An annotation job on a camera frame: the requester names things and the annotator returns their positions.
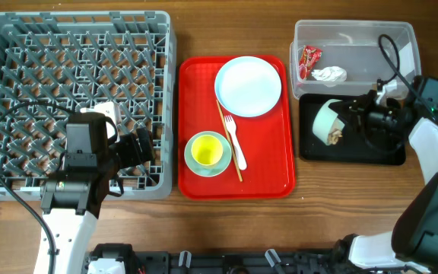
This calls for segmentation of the white tissue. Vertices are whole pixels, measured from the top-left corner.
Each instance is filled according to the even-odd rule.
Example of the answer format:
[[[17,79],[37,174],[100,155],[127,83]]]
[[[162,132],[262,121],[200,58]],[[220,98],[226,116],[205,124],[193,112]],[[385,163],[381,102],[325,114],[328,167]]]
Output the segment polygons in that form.
[[[347,79],[347,72],[338,66],[325,67],[323,69],[314,69],[311,75],[317,81],[345,81]]]

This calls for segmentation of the rice and food scraps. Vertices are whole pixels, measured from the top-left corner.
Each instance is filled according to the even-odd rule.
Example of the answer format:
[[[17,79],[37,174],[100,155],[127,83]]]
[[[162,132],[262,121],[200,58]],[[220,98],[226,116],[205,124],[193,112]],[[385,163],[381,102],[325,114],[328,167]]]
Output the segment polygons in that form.
[[[340,129],[333,129],[328,134],[327,144],[328,145],[336,145],[339,142],[339,139],[342,138],[342,131]]]

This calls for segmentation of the white plastic fork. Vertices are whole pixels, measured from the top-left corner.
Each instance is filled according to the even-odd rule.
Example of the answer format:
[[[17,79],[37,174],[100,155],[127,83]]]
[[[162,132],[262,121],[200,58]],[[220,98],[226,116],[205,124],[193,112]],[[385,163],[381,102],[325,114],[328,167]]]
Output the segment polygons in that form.
[[[235,153],[236,153],[236,161],[238,163],[238,168],[240,170],[245,170],[247,168],[246,159],[244,157],[243,151],[240,147],[240,143],[236,136],[236,123],[231,115],[226,115],[224,117],[227,131],[230,133],[231,141],[233,143]]]

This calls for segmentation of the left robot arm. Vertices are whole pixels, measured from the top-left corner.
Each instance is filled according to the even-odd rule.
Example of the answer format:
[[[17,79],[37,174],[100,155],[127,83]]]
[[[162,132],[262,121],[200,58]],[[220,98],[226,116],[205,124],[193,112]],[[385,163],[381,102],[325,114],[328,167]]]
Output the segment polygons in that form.
[[[41,188],[49,231],[41,235],[36,273],[79,273],[102,202],[112,195],[110,181],[121,169],[154,160],[146,128],[109,137],[106,127],[112,122],[102,113],[73,113],[68,118],[63,166]]]

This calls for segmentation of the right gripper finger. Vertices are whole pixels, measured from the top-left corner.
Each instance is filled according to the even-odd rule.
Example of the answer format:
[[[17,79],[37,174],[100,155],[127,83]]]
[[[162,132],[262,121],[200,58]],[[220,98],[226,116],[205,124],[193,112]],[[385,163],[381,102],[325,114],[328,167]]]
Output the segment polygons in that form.
[[[358,99],[339,100],[339,101],[335,101],[333,103],[330,103],[328,107],[331,110],[334,110],[336,113],[359,112],[363,109],[363,104]]]
[[[353,132],[360,132],[360,114],[357,111],[337,110],[338,118]]]

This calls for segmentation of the yellow cup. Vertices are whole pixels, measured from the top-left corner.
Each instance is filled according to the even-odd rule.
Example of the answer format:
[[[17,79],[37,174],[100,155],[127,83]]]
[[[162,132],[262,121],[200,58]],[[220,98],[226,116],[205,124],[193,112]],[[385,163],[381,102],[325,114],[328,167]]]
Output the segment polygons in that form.
[[[224,149],[218,137],[204,134],[193,141],[191,153],[198,164],[204,167],[212,167],[222,158]]]

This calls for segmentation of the large light blue plate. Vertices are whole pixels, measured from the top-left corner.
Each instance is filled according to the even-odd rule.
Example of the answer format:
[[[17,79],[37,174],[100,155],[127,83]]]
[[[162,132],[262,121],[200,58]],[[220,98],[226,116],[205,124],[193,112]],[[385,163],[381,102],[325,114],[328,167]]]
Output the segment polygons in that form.
[[[214,92],[220,105],[229,113],[245,118],[272,110],[280,99],[281,90],[281,78],[273,65],[253,56],[226,62],[214,80]]]

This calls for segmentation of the red snack wrapper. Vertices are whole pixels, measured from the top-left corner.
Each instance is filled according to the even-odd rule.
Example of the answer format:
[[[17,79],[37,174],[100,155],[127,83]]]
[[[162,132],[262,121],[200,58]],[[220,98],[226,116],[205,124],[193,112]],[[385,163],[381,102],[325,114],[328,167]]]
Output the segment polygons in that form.
[[[305,45],[299,60],[299,76],[305,80],[313,70],[315,64],[321,59],[322,50],[314,46]]]

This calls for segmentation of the wooden chopstick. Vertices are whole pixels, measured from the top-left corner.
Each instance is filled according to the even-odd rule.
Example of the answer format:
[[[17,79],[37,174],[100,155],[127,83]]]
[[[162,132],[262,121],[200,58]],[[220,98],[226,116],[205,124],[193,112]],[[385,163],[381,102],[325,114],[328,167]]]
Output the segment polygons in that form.
[[[238,176],[238,178],[239,178],[239,181],[240,181],[240,182],[243,182],[243,177],[242,177],[242,174],[241,174],[241,171],[240,171],[240,169],[239,169],[239,166],[238,166],[238,163],[237,163],[237,159],[236,159],[236,153],[235,153],[235,150],[234,150],[234,146],[233,146],[233,143],[231,142],[230,134],[229,134],[229,132],[227,131],[227,127],[226,127],[226,122],[225,122],[224,114],[223,114],[223,111],[222,111],[221,105],[220,105],[220,103],[219,103],[219,101],[218,101],[217,99],[216,99],[216,104],[217,104],[218,112],[219,112],[220,117],[221,117],[221,122],[222,122],[223,127],[224,127],[225,136],[226,136],[227,141],[228,141],[228,143],[229,143],[229,145],[230,145],[230,147],[231,147],[231,149],[232,149],[232,159],[233,159],[233,163],[234,163],[234,167],[235,167],[235,170],[236,170],[237,176]]]

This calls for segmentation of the small light blue bowl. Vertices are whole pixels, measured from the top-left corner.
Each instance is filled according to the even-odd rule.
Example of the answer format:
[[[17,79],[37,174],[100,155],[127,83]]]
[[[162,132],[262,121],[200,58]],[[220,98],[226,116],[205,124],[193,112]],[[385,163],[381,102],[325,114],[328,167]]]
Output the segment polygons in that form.
[[[211,134],[211,135],[218,137],[220,139],[220,141],[223,145],[223,149],[224,149],[224,153],[222,155],[222,158],[219,160],[219,162],[216,165],[214,165],[212,167],[201,166],[193,159],[192,153],[191,153],[193,141],[197,137],[199,137],[200,135],[204,135],[204,134]],[[212,132],[212,131],[204,131],[204,132],[199,132],[199,133],[195,134],[193,137],[191,137],[190,140],[188,140],[188,142],[186,143],[184,156],[185,156],[186,166],[188,167],[188,169],[190,169],[191,172],[193,172],[194,174],[199,175],[201,177],[215,177],[215,176],[223,173],[227,169],[227,167],[229,166],[231,158],[232,158],[232,149],[231,149],[228,141],[226,140],[226,138],[223,137],[221,134],[219,134],[217,132]]]

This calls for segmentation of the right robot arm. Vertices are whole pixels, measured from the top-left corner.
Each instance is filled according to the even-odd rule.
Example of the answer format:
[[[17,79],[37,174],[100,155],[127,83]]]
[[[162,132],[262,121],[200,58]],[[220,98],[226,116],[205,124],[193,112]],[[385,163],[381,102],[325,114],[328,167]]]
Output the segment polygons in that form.
[[[424,188],[392,231],[353,237],[348,261],[365,271],[438,273],[438,79],[417,76],[409,89],[401,108],[377,104],[375,91],[326,106],[363,137],[383,132],[409,143],[423,174]]]

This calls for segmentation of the light green bowl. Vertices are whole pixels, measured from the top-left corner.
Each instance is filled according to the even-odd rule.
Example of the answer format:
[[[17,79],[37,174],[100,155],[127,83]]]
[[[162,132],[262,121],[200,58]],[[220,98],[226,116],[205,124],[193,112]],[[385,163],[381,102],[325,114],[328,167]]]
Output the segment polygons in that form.
[[[345,124],[338,118],[338,114],[329,108],[329,104],[335,101],[339,100],[326,101],[319,109],[313,122],[313,134],[325,145],[328,145],[328,135],[333,129],[340,129],[343,132],[345,127]]]

